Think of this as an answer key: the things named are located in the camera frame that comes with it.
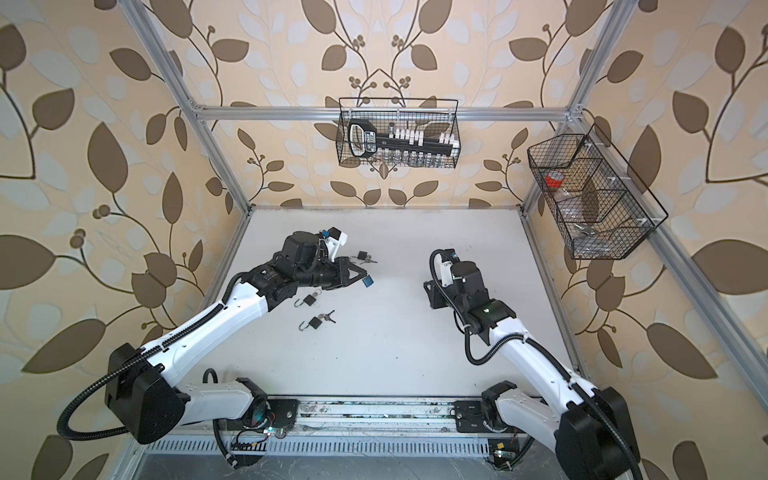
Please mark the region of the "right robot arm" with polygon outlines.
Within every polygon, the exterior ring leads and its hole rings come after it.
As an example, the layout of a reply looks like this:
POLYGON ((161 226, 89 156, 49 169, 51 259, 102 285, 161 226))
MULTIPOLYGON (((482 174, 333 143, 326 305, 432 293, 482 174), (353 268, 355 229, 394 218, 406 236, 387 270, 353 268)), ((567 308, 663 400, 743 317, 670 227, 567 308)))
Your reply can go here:
POLYGON ((535 390, 529 395, 514 382, 501 381, 482 392, 484 427, 526 437, 510 458, 493 452, 495 468, 514 470, 540 443, 570 479, 642 478, 629 407, 616 389, 600 389, 560 362, 507 304, 490 296, 474 262, 461 260, 452 249, 436 249, 428 265, 431 278, 423 287, 430 306, 451 310, 468 362, 483 366, 501 355, 535 390))

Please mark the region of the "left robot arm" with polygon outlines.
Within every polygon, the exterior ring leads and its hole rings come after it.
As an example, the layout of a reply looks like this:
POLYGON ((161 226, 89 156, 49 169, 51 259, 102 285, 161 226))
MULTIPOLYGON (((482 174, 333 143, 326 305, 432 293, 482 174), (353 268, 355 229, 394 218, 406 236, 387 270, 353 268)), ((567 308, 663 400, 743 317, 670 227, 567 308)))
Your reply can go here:
POLYGON ((184 384, 184 377, 221 343, 301 288, 331 291, 357 282, 371 286, 365 269, 339 255, 346 240, 346 234, 336 228, 297 231, 269 261, 235 274, 220 300, 177 329, 140 348, 119 347, 109 358, 107 374, 63 409, 56 425, 58 435, 70 441, 92 441, 129 434, 146 445, 180 425, 251 415, 266 400, 253 381, 238 378, 195 385, 184 384), (75 430, 70 425, 72 416, 99 390, 105 392, 105 404, 119 427, 75 430))

